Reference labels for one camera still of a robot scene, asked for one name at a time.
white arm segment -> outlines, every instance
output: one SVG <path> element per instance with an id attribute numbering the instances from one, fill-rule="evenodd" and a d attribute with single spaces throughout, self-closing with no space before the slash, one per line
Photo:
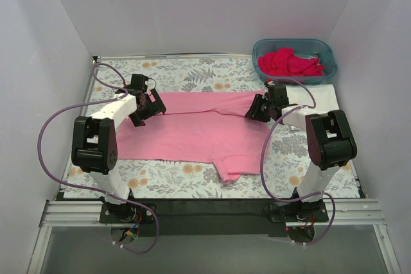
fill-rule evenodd
<path id="1" fill-rule="evenodd" d="M 290 111 L 291 109 L 295 108 L 297 106 L 289 106 L 286 108 L 283 108 L 281 110 L 281 114 L 285 114 L 286 112 Z M 295 112 L 292 112 L 291 114 L 289 114 L 288 116 L 286 116 L 283 119 L 283 124 L 284 125 L 292 125 L 295 126 L 297 128 L 299 128 L 300 130 L 306 130 L 306 115 L 312 115 L 312 114 L 318 114 L 318 115 L 322 115 L 322 114 L 327 114 L 328 111 L 325 110 L 318 110 L 318 109 L 312 109 L 312 108 L 308 108 L 308 107 L 304 107 L 302 109 L 298 109 Z"/>
<path id="2" fill-rule="evenodd" d="M 301 197 L 315 192 L 324 192 L 329 181 L 338 170 L 340 170 L 340 166 L 330 167 L 327 170 L 321 170 L 320 167 L 311 162 L 307 173 L 304 176 L 304 180 L 297 187 L 298 195 Z M 320 199 L 322 199 L 322 194 L 306 198 L 302 200 L 302 202 L 315 202 Z"/>
<path id="3" fill-rule="evenodd" d="M 114 97 L 119 98 L 124 94 L 116 94 Z M 114 127 L 117 129 L 118 126 L 128 117 L 137 110 L 136 97 L 131 94 L 123 99 L 118 99 L 115 102 L 105 105 L 98 112 L 91 115 L 93 119 L 113 119 Z"/>
<path id="4" fill-rule="evenodd" d="M 121 179 L 117 166 L 114 166 L 114 168 L 111 169 L 107 175 L 91 171 L 90 176 L 96 181 L 100 189 L 103 189 L 122 199 L 128 198 L 128 192 L 130 190 L 126 182 Z M 105 201 L 115 205 L 120 205 L 123 203 L 122 201 L 114 199 L 110 196 L 105 196 Z"/>
<path id="5" fill-rule="evenodd" d="M 114 97 L 119 98 L 122 95 L 124 94 L 116 94 Z M 128 94 L 123 99 L 118 99 L 115 102 L 105 105 L 98 112 L 93 113 L 91 117 L 93 119 L 113 119 L 114 127 L 117 129 L 118 126 L 128 117 L 128 115 L 132 114 L 136 110 L 136 97 Z M 129 188 L 126 182 L 121 179 L 117 166 L 114 166 L 114 168 L 111 169 L 107 175 L 91 171 L 90 176 L 97 182 L 100 189 L 108 191 L 109 193 L 123 199 L 128 198 Z M 118 201 L 110 196 L 106 196 L 105 201 L 116 205 L 123 203 L 122 201 Z"/>

floral tablecloth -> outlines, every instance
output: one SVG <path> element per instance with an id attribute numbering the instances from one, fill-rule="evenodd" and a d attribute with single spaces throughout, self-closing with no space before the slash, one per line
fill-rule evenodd
<path id="1" fill-rule="evenodd" d="M 264 89 L 250 58 L 160 58 L 105 61 L 129 81 L 132 73 L 143 73 L 157 82 L 159 92 L 250 91 Z M 110 69 L 100 69 L 98 77 L 121 86 Z M 114 91 L 94 83 L 90 101 L 112 98 Z M 87 115 L 101 105 L 90 106 Z M 287 198 L 304 178 L 310 164 L 304 131 L 280 126 L 272 138 L 265 161 L 265 178 L 271 191 Z M 259 175 L 244 175 L 223 183 L 212 164 L 161 160 L 119 160 L 122 179 L 137 198 L 267 198 Z M 96 187 L 94 180 L 75 166 L 67 168 L 70 183 Z M 358 198 L 358 188 L 350 164 L 330 181 L 327 192 L 336 198 Z M 65 188 L 65 198 L 97 198 L 100 194 Z"/>

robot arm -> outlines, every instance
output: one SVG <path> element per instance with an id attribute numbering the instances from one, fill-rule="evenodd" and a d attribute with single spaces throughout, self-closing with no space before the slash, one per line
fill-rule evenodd
<path id="1" fill-rule="evenodd" d="M 118 91 L 115 95 L 117 101 L 105 105 L 90 116 L 77 117 L 74 121 L 71 150 L 73 164 L 94 178 L 101 189 L 126 200 L 133 196 L 116 167 L 116 128 L 127 117 L 131 118 L 134 126 L 143 126 L 145 119 L 166 111 L 155 89 L 151 91 L 155 101 L 151 101 L 147 94 L 147 82 L 147 76 L 133 74 L 131 84 L 125 87 L 128 94 L 124 98 L 120 99 L 124 94 Z M 104 197 L 102 202 L 123 221 L 130 220 L 134 215 L 134 209 L 129 203 L 111 196 Z"/>
<path id="2" fill-rule="evenodd" d="M 268 85 L 264 96 L 256 94 L 246 117 L 262 122 L 277 120 L 296 107 L 291 105 L 285 85 Z M 324 111 L 303 107 L 283 119 L 283 124 L 306 130 L 311 163 L 304 180 L 293 192 L 293 198 L 324 192 L 333 175 L 355 158 L 357 147 L 347 117 L 342 110 Z M 304 199 L 317 203 L 322 195 Z"/>

red cloth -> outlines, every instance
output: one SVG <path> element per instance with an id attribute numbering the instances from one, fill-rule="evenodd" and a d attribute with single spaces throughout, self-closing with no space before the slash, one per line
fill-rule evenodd
<path id="1" fill-rule="evenodd" d="M 323 76 L 324 65 L 318 58 L 303 59 L 292 48 L 281 48 L 258 58 L 259 68 L 272 76 Z"/>

cable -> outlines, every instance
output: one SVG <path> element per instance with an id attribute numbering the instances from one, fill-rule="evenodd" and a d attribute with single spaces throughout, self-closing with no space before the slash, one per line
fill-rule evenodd
<path id="1" fill-rule="evenodd" d="M 120 198 L 120 197 L 118 197 L 118 196 L 114 196 L 113 194 L 111 194 L 111 193 L 109 193 L 109 192 L 107 192 L 107 191 L 104 191 L 103 189 L 98 189 L 98 188 L 89 187 L 89 186 L 76 185 L 76 184 L 71 184 L 71 183 L 69 183 L 69 182 L 63 181 L 63 180 L 57 178 L 56 176 L 54 176 L 54 175 L 48 170 L 46 164 L 44 163 L 44 159 L 43 159 L 43 155 L 42 155 L 42 138 L 43 138 L 43 135 L 44 135 L 44 131 L 45 131 L 46 128 L 47 128 L 47 125 L 48 125 L 54 118 L 56 118 L 56 116 L 62 114 L 63 112 L 65 112 L 65 111 L 67 111 L 67 110 L 74 109 L 74 108 L 78 108 L 78 107 L 85 107 L 85 106 L 90 106 L 90 105 L 97 105 L 97 104 L 102 104 L 102 103 L 115 102 L 115 101 L 117 101 L 118 99 L 123 99 L 123 98 L 125 98 L 125 96 L 128 94 L 128 91 L 127 91 L 126 89 L 109 85 L 109 84 L 107 84 L 107 83 L 105 83 L 105 82 L 103 82 L 103 81 L 101 81 L 100 79 L 97 78 L 97 76 L 96 76 L 96 74 L 95 74 L 95 69 L 96 69 L 97 67 L 101 66 L 101 65 L 102 65 L 102 66 L 105 66 L 105 67 L 109 67 L 109 68 L 111 68 L 112 70 L 114 70 L 114 72 L 116 72 L 117 75 L 120 76 L 120 78 L 123 80 L 123 83 L 125 83 L 125 79 L 124 79 L 124 77 L 120 74 L 119 71 L 117 71 L 117 70 L 116 70 L 115 68 L 113 68 L 111 65 L 109 65 L 109 64 L 103 64 L 103 63 L 96 63 L 96 64 L 93 65 L 92 75 L 94 76 L 94 78 L 95 78 L 98 82 L 100 82 L 102 85 L 104 85 L 104 86 L 107 86 L 107 87 L 112 88 L 112 89 L 117 89 L 117 90 L 122 90 L 122 91 L 124 91 L 124 92 L 125 92 L 124 95 L 120 96 L 119 98 L 114 98 L 114 99 L 105 99 L 105 100 L 103 100 L 103 101 L 76 104 L 76 105 L 72 105 L 72 106 L 65 107 L 65 108 L 59 110 L 58 112 L 55 112 L 53 115 L 51 115 L 51 117 L 50 117 L 49 119 L 46 120 L 46 122 L 43 124 L 43 126 L 42 126 L 42 128 L 41 128 L 41 130 L 40 130 L 39 138 L 37 139 L 37 155 L 38 155 L 38 157 L 39 157 L 39 162 L 40 162 L 40 165 L 41 165 L 42 169 L 43 169 L 44 172 L 45 172 L 52 180 L 54 180 L 55 182 L 58 182 L 58 183 L 60 183 L 60 184 L 64 184 L 64 185 L 66 185 L 66 186 L 75 187 L 75 188 L 77 188 L 77 189 L 88 189 L 88 190 L 90 190 L 90 191 L 99 192 L 99 193 L 105 194 L 105 195 L 107 195 L 107 196 L 113 197 L 114 199 L 117 199 L 117 200 L 119 200 L 119 201 L 128 202 L 128 203 L 131 203 L 132 205 L 136 205 L 136 206 L 138 206 L 138 207 L 144 208 L 144 209 L 147 210 L 147 211 L 150 211 L 150 212 L 153 214 L 153 218 L 154 218 L 154 221 L 155 221 L 155 227 L 156 227 L 155 238 L 154 238 L 154 240 L 153 240 L 153 243 L 152 243 L 147 249 L 145 249 L 145 250 L 137 250 L 137 249 L 132 248 L 132 247 L 123 246 L 123 248 L 126 248 L 127 250 L 131 250 L 132 252 L 135 252 L 135 253 L 148 253 L 148 252 L 154 247 L 154 245 L 156 244 L 156 242 L 157 242 L 157 240 L 158 240 L 158 238 L 159 238 L 159 234 L 160 234 L 159 220 L 157 219 L 157 215 L 155 215 L 155 212 L 154 212 L 151 208 L 147 207 L 146 205 L 143 205 L 142 203 L 138 203 L 138 202 L 136 202 L 136 201 L 126 200 L 126 199 Z"/>
<path id="2" fill-rule="evenodd" d="M 304 200 L 304 199 L 306 199 L 306 198 L 309 198 L 309 197 L 312 197 L 312 196 L 316 196 L 316 195 L 326 195 L 326 196 L 329 197 L 329 199 L 331 200 L 331 203 L 333 204 L 333 214 L 331 215 L 331 219 L 329 220 L 329 224 L 328 224 L 327 228 L 325 229 L 325 231 L 324 231 L 318 238 L 316 238 L 315 240 L 312 240 L 312 241 L 309 242 L 309 243 L 298 243 L 298 244 L 301 244 L 301 245 L 311 245 L 311 244 L 315 244 L 315 243 L 317 243 L 318 241 L 320 241 L 320 240 L 329 232 L 329 229 L 331 228 L 331 226 L 332 226 L 332 224 L 333 224 L 333 222 L 334 222 L 336 209 L 335 209 L 335 201 L 334 201 L 334 198 L 332 197 L 332 195 L 330 195 L 330 194 L 328 194 L 328 193 L 326 193 L 326 192 L 315 192 L 315 193 L 310 193 L 310 194 L 307 194 L 307 195 L 305 195 L 305 196 L 301 196 L 301 197 L 294 198 L 294 199 L 281 199 L 281 198 L 275 197 L 275 196 L 270 192 L 270 190 L 269 190 L 268 187 L 267 187 L 267 183 L 265 182 L 265 179 L 264 179 L 264 154 L 266 153 L 266 149 L 267 149 L 268 142 L 270 141 L 271 135 L 273 134 L 276 126 L 277 126 L 286 116 L 288 116 L 288 115 L 291 114 L 292 112 L 295 112 L 295 111 L 298 110 L 298 109 L 302 109 L 302 108 L 304 108 L 304 107 L 315 108 L 315 107 L 317 106 L 317 102 L 315 101 L 314 95 L 311 93 L 311 91 L 310 91 L 305 85 L 303 85 L 302 83 L 298 82 L 297 80 L 293 80 L 292 78 L 281 78 L 281 80 L 291 80 L 291 81 L 299 84 L 301 87 L 303 87 L 303 88 L 307 91 L 307 93 L 310 95 L 311 99 L 313 100 L 313 106 L 297 106 L 297 107 L 295 107 L 295 108 L 287 111 L 286 113 L 284 113 L 281 117 L 279 117 L 279 118 L 275 121 L 275 123 L 274 123 L 273 126 L 271 127 L 271 129 L 270 129 L 270 131 L 269 131 L 269 133 L 268 133 L 268 135 L 267 135 L 267 137 L 266 137 L 266 139 L 265 139 L 265 141 L 264 141 L 263 150 L 261 151 L 261 158 L 260 158 L 260 162 L 259 162 L 259 170 L 260 170 L 261 182 L 263 183 L 263 187 L 264 187 L 265 192 L 269 195 L 269 197 L 271 197 L 271 198 L 272 198 L 273 200 L 275 200 L 276 202 L 293 203 L 293 202 L 298 202 L 298 201 L 301 201 L 301 200 Z"/>

